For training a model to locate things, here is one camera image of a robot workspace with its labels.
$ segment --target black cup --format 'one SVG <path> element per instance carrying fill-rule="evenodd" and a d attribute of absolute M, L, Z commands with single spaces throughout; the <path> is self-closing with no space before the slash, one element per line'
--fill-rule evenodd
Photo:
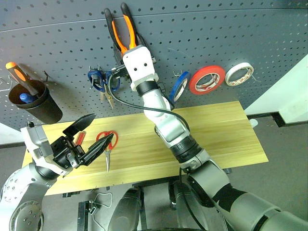
<path fill-rule="evenodd" d="M 49 89 L 44 83 L 38 80 L 30 80 L 30 84 L 38 90 L 38 98 L 31 103 L 25 103 L 20 100 L 21 93 L 29 93 L 29 91 L 17 84 L 9 93 L 9 100 L 17 107 L 28 111 L 37 119 L 45 124 L 54 124 L 62 118 L 62 111 L 52 99 Z"/>

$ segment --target orange pliers handle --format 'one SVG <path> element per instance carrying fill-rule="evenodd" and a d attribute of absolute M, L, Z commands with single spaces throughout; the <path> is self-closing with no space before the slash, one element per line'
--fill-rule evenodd
<path fill-rule="evenodd" d="M 113 130 L 111 130 L 111 131 L 102 131 L 102 132 L 98 133 L 98 135 L 96 137 L 96 141 L 98 141 L 100 139 L 101 135 L 103 135 L 105 137 L 105 136 L 108 136 L 111 133 L 115 134 L 116 137 L 115 137 L 114 145 L 112 145 L 111 142 L 109 143 L 109 145 L 108 145 L 109 150 L 112 150 L 116 146 L 116 144 L 117 144 L 117 142 L 119 140 L 118 133 L 116 131 L 113 131 Z"/>
<path fill-rule="evenodd" d="M 123 17 L 125 19 L 126 25 L 128 27 L 128 31 L 129 31 L 129 36 L 130 36 L 130 43 L 129 43 L 129 50 L 136 47 L 137 46 L 137 36 L 136 36 L 136 27 L 134 24 L 134 21 L 132 20 L 132 17 L 130 15 L 128 6 L 123 2 L 121 4 L 121 11 L 123 13 Z M 123 43 L 121 42 L 118 34 L 117 34 L 117 30 L 116 30 L 116 26 L 115 26 L 115 22 L 114 19 L 111 15 L 111 12 L 108 8 L 106 8 L 104 10 L 104 14 L 105 14 L 105 18 L 107 21 L 107 26 L 108 26 L 108 30 L 110 33 L 110 36 L 114 42 L 114 44 L 116 45 L 116 47 L 121 51 L 122 55 L 128 51 L 128 49 L 126 48 L 126 46 L 123 45 Z"/>

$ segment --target black cable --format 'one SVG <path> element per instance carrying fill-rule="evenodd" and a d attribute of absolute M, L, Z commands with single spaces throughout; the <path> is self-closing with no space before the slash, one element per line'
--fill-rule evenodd
<path fill-rule="evenodd" d="M 179 172 L 179 179 L 180 179 L 180 183 L 181 183 L 181 187 L 182 187 L 183 182 L 182 182 L 182 169 L 181 169 L 181 168 L 180 168 L 180 172 Z M 197 225 L 199 226 L 200 229 L 206 231 L 206 229 L 202 226 L 202 224 L 198 221 L 198 219 L 196 218 L 196 216 L 193 214 L 193 211 L 192 211 L 192 209 L 190 208 L 190 206 L 189 206 L 189 204 L 188 204 L 188 202 L 187 202 L 187 200 L 186 200 L 186 196 L 185 196 L 185 193 L 184 193 L 184 191 L 182 190 L 182 188 L 181 188 L 181 193 L 183 194 L 183 199 L 184 199 L 185 205 L 186 205 L 186 207 L 187 207 L 189 213 L 191 214 L 193 220 L 197 223 Z"/>
<path fill-rule="evenodd" d="M 190 131 L 189 126 L 188 126 L 188 123 L 187 123 L 186 120 L 185 120 L 183 117 L 181 117 L 179 114 L 176 114 L 176 113 L 171 112 L 171 111 L 163 110 L 163 109 L 151 108 L 151 107 L 143 107 L 143 106 L 135 105 L 135 104 L 132 104 L 132 103 L 125 102 L 125 101 L 119 99 L 118 97 L 116 97 L 116 96 L 114 95 L 114 93 L 113 93 L 113 92 L 111 91 L 111 89 L 110 89 L 110 88 L 111 88 L 111 87 L 110 87 L 110 86 L 111 86 L 110 84 L 111 84 L 111 80 L 112 80 L 113 77 L 114 77 L 114 76 L 111 75 L 110 78 L 109 78 L 109 81 L 108 81 L 108 89 L 109 89 L 109 94 L 111 94 L 111 96 L 112 96 L 115 100 L 117 100 L 118 102 L 120 102 L 120 103 L 122 103 L 122 104 L 125 104 L 125 105 L 127 105 L 127 106 L 130 106 L 130 107 L 134 107 L 134 108 L 138 108 L 138 109 L 142 109 L 142 110 L 148 110 L 148 111 L 163 112 L 163 113 L 167 113 L 167 114 L 176 116 L 177 118 L 179 118 L 179 119 L 185 124 L 185 126 L 187 127 L 187 129 Z"/>

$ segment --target pegboard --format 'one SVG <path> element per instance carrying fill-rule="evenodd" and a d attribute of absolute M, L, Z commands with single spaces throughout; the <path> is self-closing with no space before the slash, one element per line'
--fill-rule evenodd
<path fill-rule="evenodd" d="M 63 111 L 60 122 L 88 113 L 108 117 L 140 113 L 115 102 L 101 102 L 90 88 L 89 65 L 103 70 L 115 66 L 113 42 L 103 10 L 115 16 L 120 36 L 128 42 L 121 15 L 122 1 L 5 1 L 0 7 L 0 76 L 7 80 L 5 64 L 18 63 L 34 79 L 45 79 L 51 95 Z M 169 94 L 176 78 L 173 72 L 192 74 L 206 65 L 220 65 L 226 71 L 249 62 L 254 77 L 244 84 L 225 83 L 206 95 L 188 90 L 176 107 L 239 100 L 246 108 L 288 72 L 308 51 L 306 1 L 142 1 L 127 2 L 137 31 L 147 41 L 157 60 L 154 65 Z M 121 80 L 118 96 L 142 105 L 129 82 Z M 1 84 L 0 90 L 6 88 Z M 0 122 L 19 129 L 27 121 L 41 124 L 8 100 L 0 91 Z"/>

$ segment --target wooden board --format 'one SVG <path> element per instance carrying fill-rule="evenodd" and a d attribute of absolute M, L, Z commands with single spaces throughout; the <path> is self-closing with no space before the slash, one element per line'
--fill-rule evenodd
<path fill-rule="evenodd" d="M 192 136 L 222 168 L 267 162 L 268 159 L 238 101 L 174 110 L 183 116 Z M 72 122 L 44 125 L 50 143 Z M 106 171 L 105 155 L 88 167 L 74 169 L 47 191 L 47 195 L 175 176 L 179 164 L 154 132 L 154 124 L 142 114 L 95 119 L 85 130 L 85 151 L 101 131 L 115 130 L 119 142 L 110 155 Z M 28 152 L 23 166 L 31 161 Z"/>

